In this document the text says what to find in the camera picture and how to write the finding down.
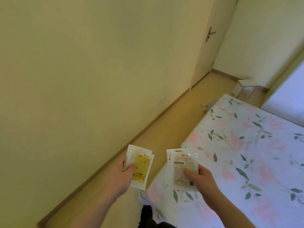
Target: bed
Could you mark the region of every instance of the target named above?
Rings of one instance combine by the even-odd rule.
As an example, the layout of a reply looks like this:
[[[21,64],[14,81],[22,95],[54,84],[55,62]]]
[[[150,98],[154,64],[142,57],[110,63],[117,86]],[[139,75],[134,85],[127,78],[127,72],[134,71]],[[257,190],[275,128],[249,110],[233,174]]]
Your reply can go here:
[[[303,127],[223,95],[181,147],[199,153],[199,163],[256,227],[303,227]],[[199,193],[174,190],[168,172],[166,164],[146,191],[156,222],[224,227]]]

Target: forearm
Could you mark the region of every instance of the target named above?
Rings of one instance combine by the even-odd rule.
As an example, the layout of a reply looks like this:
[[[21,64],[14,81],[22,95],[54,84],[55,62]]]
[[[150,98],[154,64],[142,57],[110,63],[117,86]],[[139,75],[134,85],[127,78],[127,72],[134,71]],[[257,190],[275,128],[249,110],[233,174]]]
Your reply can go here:
[[[105,190],[92,206],[78,214],[71,228],[100,228],[115,201],[116,197],[110,191]]]
[[[225,228],[255,228],[252,222],[222,193],[214,199],[215,212]]]

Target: cartoon pattern on packet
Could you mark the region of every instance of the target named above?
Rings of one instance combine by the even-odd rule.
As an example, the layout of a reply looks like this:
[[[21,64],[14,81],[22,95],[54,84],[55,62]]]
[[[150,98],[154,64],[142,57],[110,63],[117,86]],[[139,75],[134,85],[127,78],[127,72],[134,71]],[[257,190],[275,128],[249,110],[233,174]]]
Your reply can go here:
[[[150,165],[150,157],[145,154],[137,154],[135,157],[136,169],[133,173],[133,180],[145,182],[146,174]]]

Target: clear plastic wrapper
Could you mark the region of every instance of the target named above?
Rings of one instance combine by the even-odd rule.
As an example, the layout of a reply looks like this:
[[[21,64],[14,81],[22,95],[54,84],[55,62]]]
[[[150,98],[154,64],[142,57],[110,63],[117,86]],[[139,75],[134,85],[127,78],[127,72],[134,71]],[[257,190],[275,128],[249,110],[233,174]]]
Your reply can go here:
[[[132,187],[146,190],[147,179],[153,159],[154,155],[151,150],[134,145],[128,146],[126,161],[123,167],[125,171],[132,163],[136,165],[136,169],[132,175]]]
[[[184,175],[183,169],[198,174],[198,153],[189,152],[186,148],[167,150],[167,161],[170,164],[173,188],[181,191],[198,191],[194,182]]]

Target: wooden floor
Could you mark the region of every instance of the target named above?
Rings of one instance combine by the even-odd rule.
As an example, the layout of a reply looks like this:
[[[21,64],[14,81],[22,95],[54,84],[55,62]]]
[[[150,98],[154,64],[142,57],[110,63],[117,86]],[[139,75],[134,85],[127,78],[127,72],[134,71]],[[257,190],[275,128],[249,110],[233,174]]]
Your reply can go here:
[[[167,161],[166,149],[179,148],[203,118],[205,112],[203,112],[202,106],[223,94],[231,95],[236,84],[236,81],[220,74],[209,73],[133,143],[133,145],[152,150],[154,154],[147,186]],[[255,90],[249,99],[246,99],[244,95],[239,99],[260,107],[264,96],[265,93]],[[69,227],[73,218],[94,202],[102,192],[104,178],[111,167],[112,164],[55,214],[45,226],[49,228]],[[135,188],[130,188],[127,193],[117,199],[101,227],[138,227],[142,205],[137,202],[136,193]]]

